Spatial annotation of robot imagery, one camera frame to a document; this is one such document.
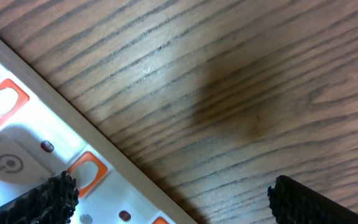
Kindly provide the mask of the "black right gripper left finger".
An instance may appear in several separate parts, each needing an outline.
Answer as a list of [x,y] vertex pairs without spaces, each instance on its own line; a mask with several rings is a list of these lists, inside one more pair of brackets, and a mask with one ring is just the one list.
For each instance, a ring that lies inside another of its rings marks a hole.
[[67,224],[79,203],[76,179],[68,171],[0,207],[0,224]]

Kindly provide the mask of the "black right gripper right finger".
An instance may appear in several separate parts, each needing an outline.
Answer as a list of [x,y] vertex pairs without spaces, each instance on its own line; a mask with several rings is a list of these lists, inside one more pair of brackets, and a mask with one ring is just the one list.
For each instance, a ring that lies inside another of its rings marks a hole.
[[269,208],[278,224],[358,224],[358,214],[280,175],[267,190]]

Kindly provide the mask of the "white power strip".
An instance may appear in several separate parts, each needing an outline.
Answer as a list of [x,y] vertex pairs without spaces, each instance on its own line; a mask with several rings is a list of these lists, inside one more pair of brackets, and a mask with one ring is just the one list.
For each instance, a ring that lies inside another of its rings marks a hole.
[[192,223],[0,40],[0,207],[60,175],[76,179],[70,223]]

